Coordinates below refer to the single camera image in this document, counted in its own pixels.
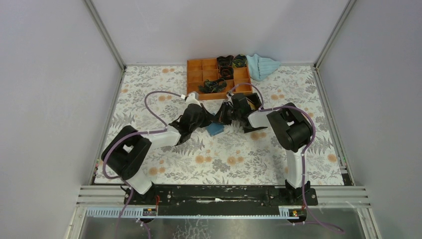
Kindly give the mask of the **blue leather card holder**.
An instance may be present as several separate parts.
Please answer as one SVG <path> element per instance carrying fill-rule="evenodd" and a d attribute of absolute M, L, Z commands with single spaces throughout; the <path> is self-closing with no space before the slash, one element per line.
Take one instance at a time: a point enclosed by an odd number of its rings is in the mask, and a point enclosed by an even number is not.
<path fill-rule="evenodd" d="M 213 118 L 211 123 L 206 126 L 206 130 L 210 136 L 216 136 L 224 131 L 224 125 L 219 121 L 218 117 L 215 116 L 215 113 L 212 113 Z"/>

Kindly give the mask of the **orange compartment tray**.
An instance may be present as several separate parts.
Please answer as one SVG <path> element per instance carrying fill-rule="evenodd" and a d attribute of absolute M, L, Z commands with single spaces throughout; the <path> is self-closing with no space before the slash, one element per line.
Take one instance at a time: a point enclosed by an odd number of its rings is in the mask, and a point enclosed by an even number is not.
<path fill-rule="evenodd" d="M 219 56 L 187 61 L 187 92 L 196 92 L 200 100 L 225 99 L 227 92 L 251 94 L 247 57 Z"/>

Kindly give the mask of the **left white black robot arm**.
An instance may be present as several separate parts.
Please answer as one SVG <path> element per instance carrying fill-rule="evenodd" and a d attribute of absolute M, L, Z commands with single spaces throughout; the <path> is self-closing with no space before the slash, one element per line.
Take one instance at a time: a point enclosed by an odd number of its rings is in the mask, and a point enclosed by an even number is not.
<path fill-rule="evenodd" d="M 213 117 L 202 104 L 189 104 L 183 114 L 164 129 L 140 132 L 127 125 L 102 152 L 103 166 L 108 166 L 136 191 L 135 198 L 141 204 L 150 204 L 154 200 L 153 183 L 141 170 L 147 154 L 185 143 L 196 129 L 210 125 Z"/>

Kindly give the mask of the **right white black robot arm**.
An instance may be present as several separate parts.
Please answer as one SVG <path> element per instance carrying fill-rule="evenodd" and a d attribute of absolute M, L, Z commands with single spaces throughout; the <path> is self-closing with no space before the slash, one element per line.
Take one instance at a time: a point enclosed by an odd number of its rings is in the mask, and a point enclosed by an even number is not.
<path fill-rule="evenodd" d="M 289 171 L 285 179 L 289 188 L 285 192 L 288 203 L 298 205 L 305 199 L 301 188 L 306 184 L 306 163 L 304 149 L 311 143 L 314 127 L 305 119 L 303 113 L 288 103 L 277 109 L 263 109 L 257 93 L 231 95 L 224 101 L 212 122 L 229 125 L 238 122 L 245 133 L 270 128 L 278 143 L 286 150 Z"/>

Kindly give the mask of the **black card box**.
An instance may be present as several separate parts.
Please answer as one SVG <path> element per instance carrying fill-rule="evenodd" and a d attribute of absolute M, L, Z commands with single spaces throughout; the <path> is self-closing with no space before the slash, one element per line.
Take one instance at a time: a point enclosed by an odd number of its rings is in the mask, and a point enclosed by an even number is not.
<path fill-rule="evenodd" d="M 246 98 L 246 115 L 243 117 L 245 119 L 245 124 L 243 130 L 245 133 L 250 133 L 253 131 L 266 129 L 269 127 L 269 122 L 266 119 L 266 115 L 263 112 L 260 112 L 262 107 L 262 102 L 257 93 L 247 94 Z"/>

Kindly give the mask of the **black tangled band pile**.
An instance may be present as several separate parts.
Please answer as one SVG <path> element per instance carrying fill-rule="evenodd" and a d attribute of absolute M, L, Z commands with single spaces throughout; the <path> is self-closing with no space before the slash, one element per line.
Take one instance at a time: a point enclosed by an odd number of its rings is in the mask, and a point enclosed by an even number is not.
<path fill-rule="evenodd" d="M 221 93 L 227 87 L 227 82 L 223 78 L 214 81 L 205 80 L 202 85 L 198 86 L 199 92 L 203 94 Z"/>

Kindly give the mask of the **black rolled band centre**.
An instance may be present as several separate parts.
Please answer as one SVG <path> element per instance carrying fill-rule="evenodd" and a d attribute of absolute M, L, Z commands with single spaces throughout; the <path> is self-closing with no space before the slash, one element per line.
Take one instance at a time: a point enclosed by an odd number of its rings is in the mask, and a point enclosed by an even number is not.
<path fill-rule="evenodd" d="M 220 77 L 225 80 L 234 79 L 234 69 L 231 66 L 221 66 L 219 68 Z"/>

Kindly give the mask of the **black rolled band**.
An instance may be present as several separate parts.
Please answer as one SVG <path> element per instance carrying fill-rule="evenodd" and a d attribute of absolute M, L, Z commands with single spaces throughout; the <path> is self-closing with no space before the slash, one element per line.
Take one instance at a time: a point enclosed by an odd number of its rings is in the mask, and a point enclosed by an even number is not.
<path fill-rule="evenodd" d="M 234 56 L 228 55 L 228 56 L 219 56 L 217 57 L 217 67 L 231 67 L 233 62 Z"/>
<path fill-rule="evenodd" d="M 234 69 L 231 66 L 221 66 L 219 68 L 220 77 L 225 80 L 234 79 Z"/>
<path fill-rule="evenodd" d="M 247 56 L 238 54 L 232 60 L 233 68 L 244 68 L 247 67 Z"/>

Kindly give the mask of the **black rolled band left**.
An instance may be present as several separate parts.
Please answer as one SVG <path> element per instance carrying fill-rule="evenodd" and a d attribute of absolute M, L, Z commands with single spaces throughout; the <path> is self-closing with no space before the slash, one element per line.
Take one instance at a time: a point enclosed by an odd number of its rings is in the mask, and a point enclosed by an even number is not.
<path fill-rule="evenodd" d="M 217 67 L 231 67 L 233 62 L 234 56 L 228 55 L 228 56 L 219 56 L 217 57 Z"/>

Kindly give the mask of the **light blue folded cloth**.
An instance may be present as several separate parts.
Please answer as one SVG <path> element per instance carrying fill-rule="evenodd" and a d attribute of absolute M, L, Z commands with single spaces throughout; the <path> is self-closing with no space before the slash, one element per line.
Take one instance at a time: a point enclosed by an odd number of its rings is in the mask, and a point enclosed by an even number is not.
<path fill-rule="evenodd" d="M 246 55 L 246 59 L 250 77 L 259 82 L 266 79 L 281 66 L 280 61 L 261 57 L 257 54 L 253 56 Z"/>

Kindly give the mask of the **black rolled band top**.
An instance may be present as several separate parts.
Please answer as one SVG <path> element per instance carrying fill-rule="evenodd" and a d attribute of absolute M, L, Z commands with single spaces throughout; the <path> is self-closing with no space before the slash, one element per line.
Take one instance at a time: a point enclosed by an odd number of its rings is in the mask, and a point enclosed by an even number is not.
<path fill-rule="evenodd" d="M 233 68 L 244 68 L 247 67 L 247 56 L 238 54 L 232 60 Z"/>

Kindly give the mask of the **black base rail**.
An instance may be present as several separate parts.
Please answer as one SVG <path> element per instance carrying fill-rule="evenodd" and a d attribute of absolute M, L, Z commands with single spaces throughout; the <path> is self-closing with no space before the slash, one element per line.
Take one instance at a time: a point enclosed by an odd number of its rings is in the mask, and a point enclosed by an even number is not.
<path fill-rule="evenodd" d="M 146 193 L 125 190 L 129 205 L 152 205 L 159 216 L 275 216 L 280 207 L 317 206 L 314 188 L 287 186 L 164 185 Z"/>

